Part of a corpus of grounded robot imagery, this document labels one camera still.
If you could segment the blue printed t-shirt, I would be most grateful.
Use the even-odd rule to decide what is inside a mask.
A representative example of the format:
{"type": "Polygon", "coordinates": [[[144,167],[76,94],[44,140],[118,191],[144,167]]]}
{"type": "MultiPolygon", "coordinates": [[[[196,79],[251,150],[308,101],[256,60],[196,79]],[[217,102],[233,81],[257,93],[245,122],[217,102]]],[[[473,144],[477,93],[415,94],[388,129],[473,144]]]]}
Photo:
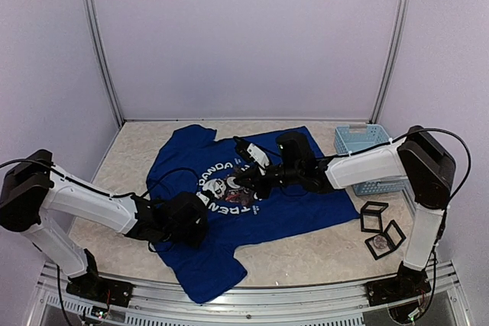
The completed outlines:
{"type": "Polygon", "coordinates": [[[241,246],[261,244],[329,228],[359,217],[344,190],[327,195],[300,186],[274,189],[258,200],[246,188],[225,183],[249,165],[235,152],[231,138],[217,140],[216,130],[192,124],[173,132],[161,147],[146,179],[152,199],[171,199],[180,192],[208,189],[216,195],[208,205],[209,231],[194,249],[185,244],[154,245],[184,292],[202,304],[236,286],[248,274],[235,259],[241,246]]]}

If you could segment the round brooch badge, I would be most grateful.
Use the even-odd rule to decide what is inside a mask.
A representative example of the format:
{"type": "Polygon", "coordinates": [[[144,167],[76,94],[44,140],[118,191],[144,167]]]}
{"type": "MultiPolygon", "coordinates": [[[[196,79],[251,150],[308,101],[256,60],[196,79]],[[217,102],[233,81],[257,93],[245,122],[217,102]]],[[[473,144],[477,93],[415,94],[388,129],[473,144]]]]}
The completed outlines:
{"type": "Polygon", "coordinates": [[[235,182],[234,176],[228,176],[225,179],[225,183],[229,189],[237,190],[241,188],[241,186],[235,182]]]}

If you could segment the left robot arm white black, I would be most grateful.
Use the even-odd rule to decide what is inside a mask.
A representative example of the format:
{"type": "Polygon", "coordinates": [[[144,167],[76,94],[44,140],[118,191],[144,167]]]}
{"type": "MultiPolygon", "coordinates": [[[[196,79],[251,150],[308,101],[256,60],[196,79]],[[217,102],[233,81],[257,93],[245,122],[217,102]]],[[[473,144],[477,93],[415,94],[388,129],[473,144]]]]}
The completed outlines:
{"type": "Polygon", "coordinates": [[[107,283],[94,256],[75,244],[52,217],[64,212],[101,224],[134,240],[152,244],[199,246],[207,232],[208,192],[181,192],[170,200],[117,194],[83,181],[53,162],[49,150],[1,164],[1,226],[26,237],[91,299],[101,298],[107,283]]]}

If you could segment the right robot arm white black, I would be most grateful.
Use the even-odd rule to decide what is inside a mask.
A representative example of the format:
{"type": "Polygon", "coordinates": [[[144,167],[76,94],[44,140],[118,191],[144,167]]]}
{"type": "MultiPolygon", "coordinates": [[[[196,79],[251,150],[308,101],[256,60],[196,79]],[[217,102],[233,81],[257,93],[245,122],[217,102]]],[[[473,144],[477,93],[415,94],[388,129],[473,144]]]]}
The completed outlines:
{"type": "Polygon", "coordinates": [[[270,162],[270,151],[235,137],[235,151],[250,167],[235,183],[259,199],[272,188],[299,185],[307,192],[329,194],[363,182],[407,179],[415,196],[416,214],[408,247],[391,292],[405,299],[419,288],[420,273],[442,236],[453,186],[455,158],[434,138],[435,128],[412,126],[405,134],[353,153],[316,157],[305,134],[289,131],[276,139],[281,162],[270,162]]]}

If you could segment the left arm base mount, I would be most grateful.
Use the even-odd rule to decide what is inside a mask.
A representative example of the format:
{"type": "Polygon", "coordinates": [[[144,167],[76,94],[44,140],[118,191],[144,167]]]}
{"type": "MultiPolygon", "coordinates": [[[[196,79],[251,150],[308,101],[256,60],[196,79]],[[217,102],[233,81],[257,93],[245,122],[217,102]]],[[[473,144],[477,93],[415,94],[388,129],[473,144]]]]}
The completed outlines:
{"type": "Polygon", "coordinates": [[[86,272],[81,276],[69,277],[66,292],[94,302],[127,308],[134,285],[99,275],[95,257],[84,250],[87,259],[86,272]]]}

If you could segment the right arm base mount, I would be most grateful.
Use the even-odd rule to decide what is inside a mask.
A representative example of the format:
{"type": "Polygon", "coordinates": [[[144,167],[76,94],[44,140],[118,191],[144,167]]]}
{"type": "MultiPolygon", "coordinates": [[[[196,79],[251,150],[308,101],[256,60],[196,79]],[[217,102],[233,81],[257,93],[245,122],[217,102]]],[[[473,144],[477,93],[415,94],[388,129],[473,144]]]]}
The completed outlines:
{"type": "Polygon", "coordinates": [[[365,288],[371,307],[410,299],[432,291],[426,270],[413,270],[406,267],[404,262],[400,263],[395,276],[367,282],[365,288]]]}

